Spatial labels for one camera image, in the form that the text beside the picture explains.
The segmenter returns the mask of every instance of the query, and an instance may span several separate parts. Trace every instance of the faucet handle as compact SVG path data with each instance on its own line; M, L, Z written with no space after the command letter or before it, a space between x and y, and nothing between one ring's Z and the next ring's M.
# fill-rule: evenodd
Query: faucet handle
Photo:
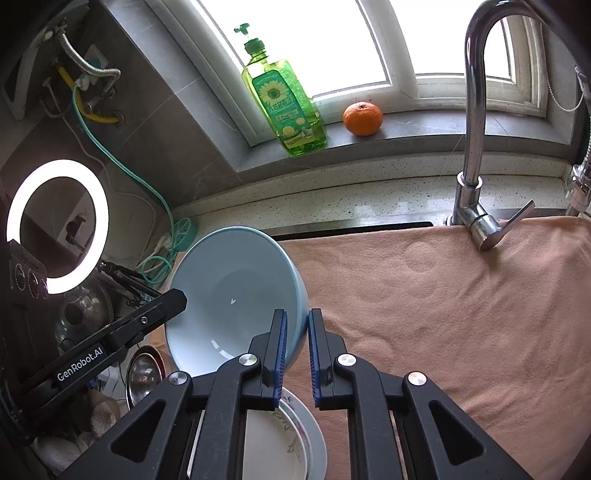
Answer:
M530 200L519 212L512 216L503 226L492 215L485 212L470 225L470 233L481 252L485 252L499 243L509 231L525 217L529 216L535 208L535 203Z

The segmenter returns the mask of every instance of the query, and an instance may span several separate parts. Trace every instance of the window frame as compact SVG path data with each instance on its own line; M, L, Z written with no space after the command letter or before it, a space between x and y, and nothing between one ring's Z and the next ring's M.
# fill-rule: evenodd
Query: window frame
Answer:
M355 0L378 55L385 82L315 95L325 123L341 121L354 102L370 101L384 113L466 106L463 75L415 75L402 29L389 0ZM274 138L271 128L242 83L241 62L215 28L200 0L146 0L181 45L250 146ZM508 17L512 40L512 83L487 78L487 107L545 117L547 81L539 22Z

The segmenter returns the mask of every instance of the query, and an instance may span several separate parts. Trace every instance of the glowing ring light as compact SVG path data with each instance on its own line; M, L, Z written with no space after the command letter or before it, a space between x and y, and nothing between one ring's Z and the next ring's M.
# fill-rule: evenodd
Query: glowing ring light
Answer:
M25 205L42 184L58 177L77 180L88 190L95 206L95 234L80 265L63 277L47 279L48 293L63 293L71 290L90 275L100 260L109 228L107 198L96 175L81 163L72 160L53 160L33 171L18 188L8 212L7 241L14 239L21 243L21 219Z

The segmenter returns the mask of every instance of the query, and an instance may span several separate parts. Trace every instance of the large plastic bowl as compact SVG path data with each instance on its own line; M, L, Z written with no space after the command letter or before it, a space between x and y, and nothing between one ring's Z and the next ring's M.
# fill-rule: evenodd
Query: large plastic bowl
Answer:
M307 327L306 288L285 251L268 235L244 226L217 230L197 242L175 272L187 309L166 323L174 362L192 377L216 371L268 332L275 309L287 312L285 361L301 349Z

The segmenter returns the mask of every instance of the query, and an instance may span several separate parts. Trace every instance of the peach towel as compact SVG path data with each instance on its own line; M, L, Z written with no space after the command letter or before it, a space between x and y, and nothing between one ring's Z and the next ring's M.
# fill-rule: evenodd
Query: peach towel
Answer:
M591 432L591 222L527 219L484 254L461 226L281 245L351 353L423 371L535 480L561 478ZM167 351L163 329L151 343ZM284 385L322 428L326 479L349 479L346 413L313 408L307 344Z

